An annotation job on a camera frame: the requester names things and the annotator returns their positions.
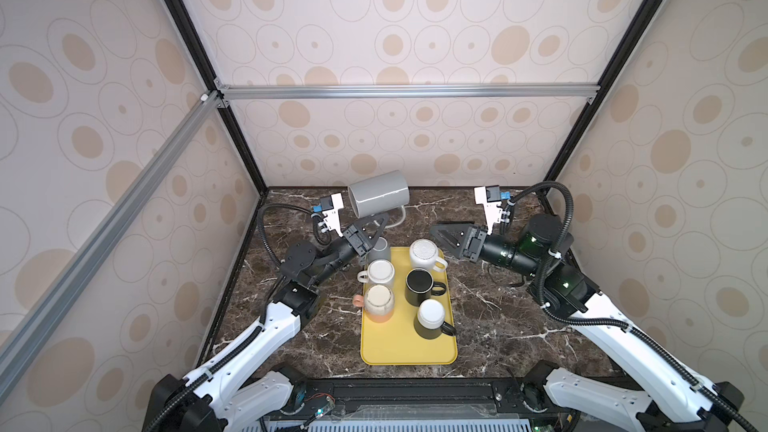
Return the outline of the black mug white base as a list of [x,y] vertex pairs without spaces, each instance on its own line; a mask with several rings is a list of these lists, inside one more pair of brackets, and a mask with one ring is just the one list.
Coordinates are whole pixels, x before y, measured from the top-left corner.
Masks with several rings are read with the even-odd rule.
[[435,299],[423,301],[414,319],[414,330],[423,339],[434,340],[442,335],[454,337],[456,328],[446,321],[445,307]]

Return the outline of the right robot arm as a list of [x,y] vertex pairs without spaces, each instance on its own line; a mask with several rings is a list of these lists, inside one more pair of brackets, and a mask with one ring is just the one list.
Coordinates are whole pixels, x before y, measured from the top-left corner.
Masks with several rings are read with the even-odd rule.
[[[472,222],[439,222],[432,238],[458,260],[484,261],[530,278],[528,291],[550,318],[597,345],[637,384],[628,390],[542,362],[526,377],[531,409],[555,405],[626,431],[752,431],[742,392],[695,373],[628,319],[579,269],[561,259],[573,237],[558,217],[533,216],[516,242]],[[563,244],[557,244],[565,234]]]

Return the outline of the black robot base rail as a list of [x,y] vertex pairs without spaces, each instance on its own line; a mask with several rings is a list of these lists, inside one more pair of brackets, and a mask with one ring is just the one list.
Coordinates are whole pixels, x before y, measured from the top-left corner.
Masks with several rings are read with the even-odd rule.
[[[531,409],[525,382],[497,379],[307,379],[290,368],[301,388],[282,409],[239,431],[577,431],[594,418],[549,405]],[[605,381],[629,389],[628,381]],[[324,417],[309,421],[304,402],[317,393],[336,399]]]

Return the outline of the large grey mug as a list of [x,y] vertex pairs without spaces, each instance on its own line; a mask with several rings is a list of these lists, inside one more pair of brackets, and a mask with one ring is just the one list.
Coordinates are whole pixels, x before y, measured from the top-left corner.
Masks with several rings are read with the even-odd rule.
[[397,227],[406,219],[405,206],[410,202],[410,191],[399,170],[353,183],[347,187],[347,192],[356,218],[399,209],[401,217],[386,225],[386,229]]

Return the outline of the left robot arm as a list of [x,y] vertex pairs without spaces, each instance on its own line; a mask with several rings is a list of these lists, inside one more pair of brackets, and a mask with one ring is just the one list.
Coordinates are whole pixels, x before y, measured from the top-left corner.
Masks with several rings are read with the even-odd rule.
[[318,314],[325,301],[321,284],[367,255],[388,219],[386,212],[360,218],[323,249],[307,240],[291,245],[260,316],[212,359],[180,379],[161,379],[143,430],[239,431],[285,407],[301,388],[298,378],[277,370],[256,382],[250,377]]

